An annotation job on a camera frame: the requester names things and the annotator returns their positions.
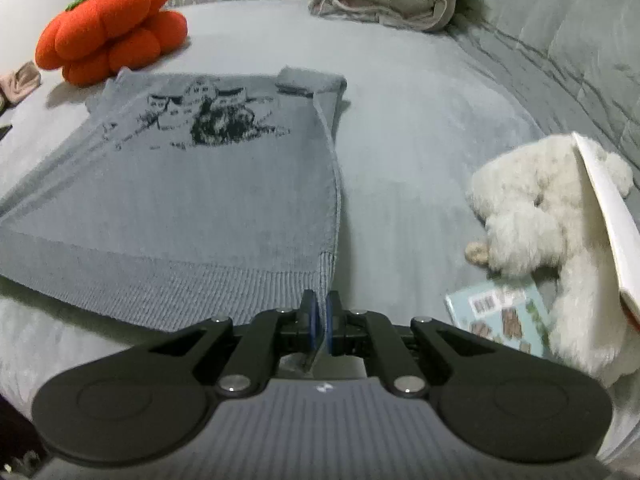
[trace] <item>book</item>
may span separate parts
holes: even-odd
[[[607,227],[618,276],[621,307],[630,322],[640,328],[640,233],[607,170],[593,154],[586,140],[575,132],[573,136]]]
[[[537,357],[550,357],[549,312],[531,276],[496,278],[445,297],[458,328]]]

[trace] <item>gray bedsheet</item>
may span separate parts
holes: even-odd
[[[640,0],[458,0],[448,31],[543,132],[599,140],[638,183],[639,16]],[[638,222],[637,189],[628,204]]]

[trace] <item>black object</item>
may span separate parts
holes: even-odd
[[[0,464],[10,464],[15,458],[22,459],[29,451],[45,456],[33,425],[0,397]]]
[[[6,126],[0,126],[0,140],[4,139],[4,136],[8,134],[13,128],[12,124],[7,124]]]

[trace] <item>fluffy stuffed animal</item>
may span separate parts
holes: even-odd
[[[589,141],[626,197],[629,165]],[[485,222],[485,242],[466,248],[470,262],[517,276],[559,267],[552,307],[552,351],[605,386],[640,368],[640,335],[620,306],[600,207],[571,135],[545,137],[492,160],[471,179],[469,200]]]

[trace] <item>orange plush toy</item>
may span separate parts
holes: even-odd
[[[42,31],[36,64],[62,67],[76,86],[89,86],[123,66],[142,68],[178,48],[187,37],[187,21],[167,0],[76,0]]]

